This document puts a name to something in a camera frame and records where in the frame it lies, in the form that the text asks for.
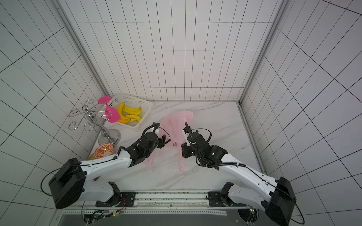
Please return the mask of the pink plastic bag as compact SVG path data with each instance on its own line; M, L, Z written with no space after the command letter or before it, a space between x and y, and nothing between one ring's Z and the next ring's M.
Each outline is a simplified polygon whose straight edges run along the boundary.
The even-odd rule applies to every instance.
M172 149L178 152L178 167L179 171L183 172L186 165L186 159L182 156L181 145L186 142L184 137L185 122L190 124L194 117L191 111L178 111L171 115L166 116L161 122L160 126L165 129L160 130L159 136L166 135L166 139L171 138L171 141L166 144L165 148Z

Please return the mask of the white perforated plastic basket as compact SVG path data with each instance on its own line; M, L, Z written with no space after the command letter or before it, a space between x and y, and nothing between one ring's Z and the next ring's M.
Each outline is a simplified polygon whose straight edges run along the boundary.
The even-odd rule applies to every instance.
M138 131L146 121L153 104L126 94L116 94L107 104L117 110L120 119L115 124Z

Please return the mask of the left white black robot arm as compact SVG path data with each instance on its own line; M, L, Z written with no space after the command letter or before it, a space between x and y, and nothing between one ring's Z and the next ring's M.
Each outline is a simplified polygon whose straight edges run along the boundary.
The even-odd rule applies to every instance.
M116 183L109 181L98 185L95 179L140 164L156 148L163 148L170 140L165 135L159 137L158 132L143 132L131 146L121 146L114 155L83 162L72 158L56 169L56 174L48 182L56 209L64 209L80 201L96 201L98 207L118 206L123 195Z

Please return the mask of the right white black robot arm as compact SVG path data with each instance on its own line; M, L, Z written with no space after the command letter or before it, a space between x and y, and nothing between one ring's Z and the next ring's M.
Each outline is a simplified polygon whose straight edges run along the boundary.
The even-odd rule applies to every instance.
M248 167L225 149L209 145L198 131L185 132L184 137L183 158L195 156L199 166L225 172L247 186L226 183L220 193L224 205L245 204L265 212L279 226L290 224L293 211L299 207L289 180L276 179Z

